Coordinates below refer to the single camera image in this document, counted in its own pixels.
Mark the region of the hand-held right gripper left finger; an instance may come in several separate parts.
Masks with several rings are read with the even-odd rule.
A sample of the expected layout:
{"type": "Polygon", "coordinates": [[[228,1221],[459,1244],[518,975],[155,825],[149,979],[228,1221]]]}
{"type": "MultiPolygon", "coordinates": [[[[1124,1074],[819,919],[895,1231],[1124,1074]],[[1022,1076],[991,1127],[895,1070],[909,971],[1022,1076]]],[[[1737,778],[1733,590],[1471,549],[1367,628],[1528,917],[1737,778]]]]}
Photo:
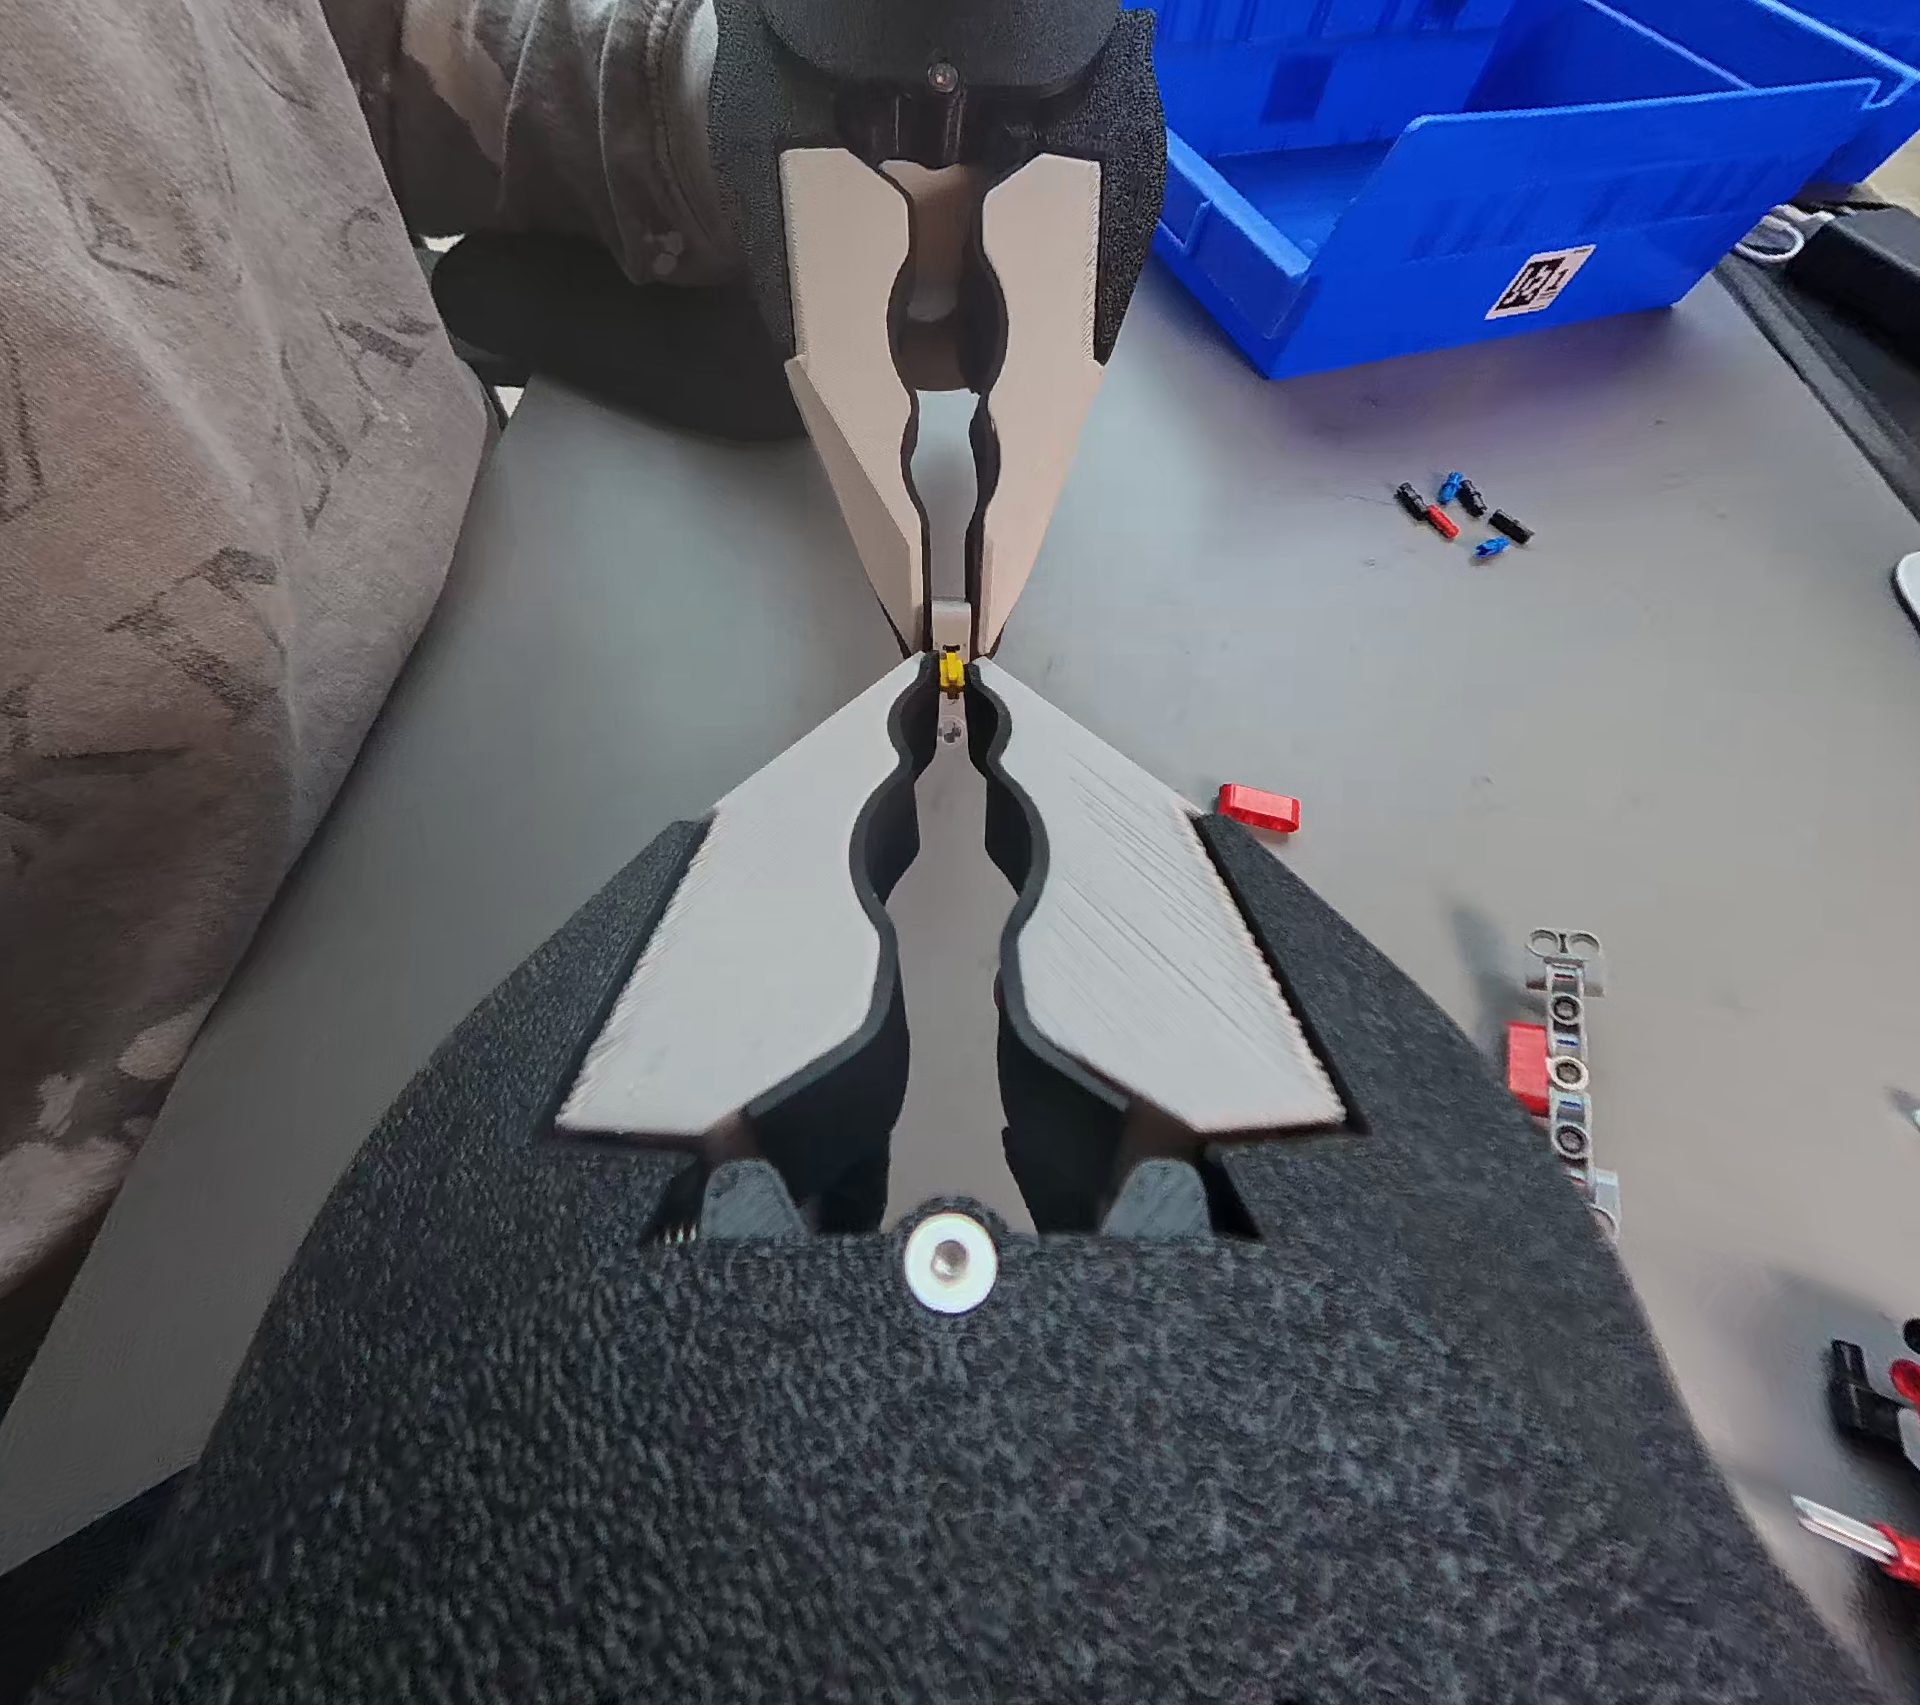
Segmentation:
{"type": "Polygon", "coordinates": [[[885,1151],[907,1082],[890,901],[920,852],[940,672],[904,661],[725,793],[554,1124],[782,1173],[885,1151]]]}

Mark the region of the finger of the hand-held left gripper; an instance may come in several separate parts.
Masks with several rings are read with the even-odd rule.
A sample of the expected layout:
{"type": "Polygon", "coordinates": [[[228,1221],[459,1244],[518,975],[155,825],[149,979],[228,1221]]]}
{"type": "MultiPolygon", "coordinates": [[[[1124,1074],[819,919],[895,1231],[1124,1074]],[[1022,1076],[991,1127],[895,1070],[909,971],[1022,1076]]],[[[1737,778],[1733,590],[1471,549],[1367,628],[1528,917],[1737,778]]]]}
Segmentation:
{"type": "Polygon", "coordinates": [[[972,428],[972,654],[987,657],[1030,581],[1104,368],[1094,353],[1099,168],[1041,155],[993,185],[979,251],[1003,310],[972,428]]]}
{"type": "Polygon", "coordinates": [[[790,148],[777,179],[785,380],[875,601],[913,654],[927,648],[927,527],[907,469],[918,396],[902,378],[891,326],[907,200],[844,148],[790,148]]]}

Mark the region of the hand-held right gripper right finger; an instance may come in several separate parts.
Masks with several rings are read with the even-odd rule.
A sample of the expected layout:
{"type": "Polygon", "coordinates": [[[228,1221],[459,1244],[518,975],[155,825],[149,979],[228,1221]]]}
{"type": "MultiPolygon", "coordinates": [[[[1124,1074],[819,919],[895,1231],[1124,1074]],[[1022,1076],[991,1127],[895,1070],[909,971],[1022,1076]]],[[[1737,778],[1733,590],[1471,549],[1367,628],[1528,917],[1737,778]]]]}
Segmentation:
{"type": "Polygon", "coordinates": [[[1347,1110],[1163,781],[995,663],[965,674],[997,941],[997,1082],[1016,1173],[1116,1173],[1342,1127],[1347,1110]]]}

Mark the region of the person's left forearm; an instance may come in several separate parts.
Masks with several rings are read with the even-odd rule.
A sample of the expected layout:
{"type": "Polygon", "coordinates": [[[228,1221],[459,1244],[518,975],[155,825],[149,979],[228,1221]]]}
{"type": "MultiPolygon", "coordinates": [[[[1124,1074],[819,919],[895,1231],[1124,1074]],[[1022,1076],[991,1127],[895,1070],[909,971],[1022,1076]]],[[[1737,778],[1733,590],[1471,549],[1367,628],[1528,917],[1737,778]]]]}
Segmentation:
{"type": "Polygon", "coordinates": [[[633,282],[721,285],[715,0],[401,0],[395,197],[423,237],[582,238],[633,282]]]}

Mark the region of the grey desk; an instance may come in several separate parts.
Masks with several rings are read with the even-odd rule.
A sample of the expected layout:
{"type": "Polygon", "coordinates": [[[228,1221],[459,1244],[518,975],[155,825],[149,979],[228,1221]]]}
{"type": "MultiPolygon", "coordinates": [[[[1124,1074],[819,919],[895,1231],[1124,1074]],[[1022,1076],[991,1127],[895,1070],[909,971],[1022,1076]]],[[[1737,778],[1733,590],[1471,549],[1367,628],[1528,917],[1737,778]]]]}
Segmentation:
{"type": "MultiPolygon", "coordinates": [[[[1916,469],[1820,348],[1711,282],[1656,319],[1263,384],[1134,309],[1002,669],[1409,977],[1507,1129],[1525,934],[1603,952],[1595,1158],[1621,1276],[1741,1514],[1889,1701],[1916,1596],[1790,1496],[1916,1530],[1839,1437],[1830,1340],[1916,1316],[1916,469]],[[1533,531],[1401,514],[1466,471],[1533,531]]],[[[3,1423],[3,1573],[203,1452],[331,1181],[429,1052],[659,831],[897,661],[803,444],[555,384],[492,457],[441,611],[196,1039],[3,1423]]]]}

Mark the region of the grey beam assembly with red brick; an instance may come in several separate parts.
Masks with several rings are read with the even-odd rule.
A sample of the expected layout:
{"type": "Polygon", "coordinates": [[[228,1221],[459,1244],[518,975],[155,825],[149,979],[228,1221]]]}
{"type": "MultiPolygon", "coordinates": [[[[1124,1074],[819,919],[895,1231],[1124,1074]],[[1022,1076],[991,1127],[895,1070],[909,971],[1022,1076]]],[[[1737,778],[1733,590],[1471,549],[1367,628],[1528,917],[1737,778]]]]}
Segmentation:
{"type": "Polygon", "coordinates": [[[1525,991],[1538,1017],[1504,1032],[1504,1082],[1578,1190],[1595,1227],[1620,1242],[1620,1180],[1594,1150],[1590,1007],[1606,991],[1606,954],[1584,928],[1533,927],[1524,941],[1525,991]]]}

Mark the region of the cluster of small plastic pins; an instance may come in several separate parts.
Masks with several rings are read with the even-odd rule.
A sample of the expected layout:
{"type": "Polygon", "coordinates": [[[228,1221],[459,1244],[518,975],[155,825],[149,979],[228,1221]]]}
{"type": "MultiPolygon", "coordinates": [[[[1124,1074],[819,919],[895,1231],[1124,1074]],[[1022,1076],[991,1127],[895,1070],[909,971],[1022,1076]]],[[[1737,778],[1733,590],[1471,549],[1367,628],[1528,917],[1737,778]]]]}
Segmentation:
{"type": "Polygon", "coordinates": [[[1403,480],[1390,497],[1406,518],[1428,527],[1439,540],[1457,545],[1473,568],[1496,566],[1536,538],[1524,518],[1494,506],[1487,492],[1460,469],[1443,471],[1432,492],[1403,480]]]}

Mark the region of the blue plastic bin with tag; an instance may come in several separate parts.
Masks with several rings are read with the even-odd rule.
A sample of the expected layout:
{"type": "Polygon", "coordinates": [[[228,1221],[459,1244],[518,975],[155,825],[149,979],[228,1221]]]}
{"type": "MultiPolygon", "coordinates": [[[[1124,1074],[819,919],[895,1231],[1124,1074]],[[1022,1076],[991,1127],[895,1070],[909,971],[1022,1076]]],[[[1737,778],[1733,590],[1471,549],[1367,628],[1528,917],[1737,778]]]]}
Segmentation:
{"type": "Polygon", "coordinates": [[[1154,251],[1265,378],[1684,298],[1916,75],[1775,0],[1124,0],[1154,251]]]}

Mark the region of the person's grey patterned hoodie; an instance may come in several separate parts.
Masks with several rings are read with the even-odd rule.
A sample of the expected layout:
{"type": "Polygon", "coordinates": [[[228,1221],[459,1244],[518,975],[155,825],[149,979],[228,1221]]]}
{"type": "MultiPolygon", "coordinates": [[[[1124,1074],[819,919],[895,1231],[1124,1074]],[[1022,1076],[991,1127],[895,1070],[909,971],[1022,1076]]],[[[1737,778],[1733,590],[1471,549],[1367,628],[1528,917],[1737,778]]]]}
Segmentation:
{"type": "Polygon", "coordinates": [[[331,0],[3,0],[3,1297],[106,1213],[489,425],[331,0]]]}

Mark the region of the black power adapter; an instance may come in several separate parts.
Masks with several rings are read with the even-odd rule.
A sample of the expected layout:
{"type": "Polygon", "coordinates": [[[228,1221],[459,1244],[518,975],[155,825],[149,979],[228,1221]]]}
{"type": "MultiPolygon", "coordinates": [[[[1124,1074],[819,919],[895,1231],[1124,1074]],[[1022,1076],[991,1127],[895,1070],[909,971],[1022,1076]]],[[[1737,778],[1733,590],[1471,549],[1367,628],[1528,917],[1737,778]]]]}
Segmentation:
{"type": "Polygon", "coordinates": [[[1850,207],[1813,225],[1787,278],[1851,326],[1917,362],[1917,214],[1902,204],[1850,207]]]}

